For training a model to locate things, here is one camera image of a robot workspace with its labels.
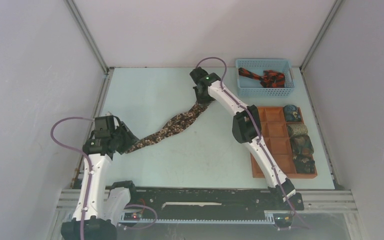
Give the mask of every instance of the table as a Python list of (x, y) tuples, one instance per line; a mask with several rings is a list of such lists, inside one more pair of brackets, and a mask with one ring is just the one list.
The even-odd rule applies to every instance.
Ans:
[[(205, 68), (222, 76), (223, 68)], [(174, 115), (195, 103), (190, 67), (116, 68), (101, 114), (111, 112), (139, 139), (153, 134)], [(294, 104), (314, 146), (318, 176), (291, 179), (296, 189), (334, 189), (324, 147), (299, 68), (293, 69), (295, 90), (288, 97), (239, 97), (256, 106)], [(236, 69), (224, 80), (237, 94)], [(130, 154), (115, 154), (106, 183), (132, 180), (142, 187), (267, 188), (264, 178), (253, 178), (250, 153), (232, 136), (232, 117), (218, 102), (184, 132)]]

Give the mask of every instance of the brown patterned necktie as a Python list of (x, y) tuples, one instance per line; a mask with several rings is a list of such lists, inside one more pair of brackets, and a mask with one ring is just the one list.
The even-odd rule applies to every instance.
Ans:
[(208, 108), (210, 103), (198, 104), (192, 106), (189, 111), (177, 114), (172, 117), (162, 128), (154, 134), (139, 140), (135, 145), (129, 148), (125, 153), (129, 154), (146, 146), (151, 146), (161, 142), (163, 139), (174, 136), (186, 130), (195, 120)]

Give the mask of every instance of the orange tray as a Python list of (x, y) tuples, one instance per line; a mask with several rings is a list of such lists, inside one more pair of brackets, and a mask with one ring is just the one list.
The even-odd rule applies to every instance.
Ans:
[[(264, 137), (268, 150), (276, 161), (280, 169), (290, 179), (313, 179), (317, 176), (315, 173), (297, 173), (293, 161), (291, 142), (288, 135), (288, 124), (304, 123), (301, 109), (298, 108), (301, 115), (301, 122), (286, 122), (283, 107), (279, 106), (259, 106), (258, 113), (261, 121), (261, 134)], [(252, 177), (264, 178), (254, 156), (251, 154)]]

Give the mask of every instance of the white wall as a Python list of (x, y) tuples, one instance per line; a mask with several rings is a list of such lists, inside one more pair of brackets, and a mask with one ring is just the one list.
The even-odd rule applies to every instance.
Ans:
[(334, 2), (76, 1), (112, 67), (192, 67), (209, 56), (230, 66), (236, 58), (261, 57), (287, 58), (299, 66)]
[[(92, 115), (103, 72), (62, 0), (0, 1), (0, 240), (45, 239), (78, 154), (50, 129)], [(56, 136), (82, 146), (88, 122)]]
[(384, 239), (384, 1), (345, 1), (305, 72), (371, 239)]

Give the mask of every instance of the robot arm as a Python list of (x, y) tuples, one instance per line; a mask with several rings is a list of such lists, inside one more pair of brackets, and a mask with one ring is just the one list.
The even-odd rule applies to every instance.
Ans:
[(269, 190), (285, 202), (286, 198), (281, 190), (281, 185), (287, 197), (292, 197), (296, 193), (294, 185), (279, 168), (264, 140), (259, 137), (254, 127), (256, 124), (261, 132), (257, 107), (255, 105), (248, 106), (239, 100), (215, 73), (208, 74), (201, 67), (197, 67), (190, 73), (190, 76), (196, 83), (194, 89), (198, 103), (204, 104), (215, 99), (233, 117), (233, 136), (238, 143), (245, 145), (254, 156), (264, 173)]
[(92, 168), (88, 159), (84, 158), (84, 177), (72, 221), (61, 226), (61, 235), (65, 240), (78, 240), (80, 234), (88, 240), (117, 239), (116, 225), (131, 200), (129, 188), (119, 187), (110, 192), (104, 207), (105, 176), (114, 153), (123, 154), (138, 138), (116, 116), (96, 117), (94, 122), (95, 128), (82, 149), (88, 155)]

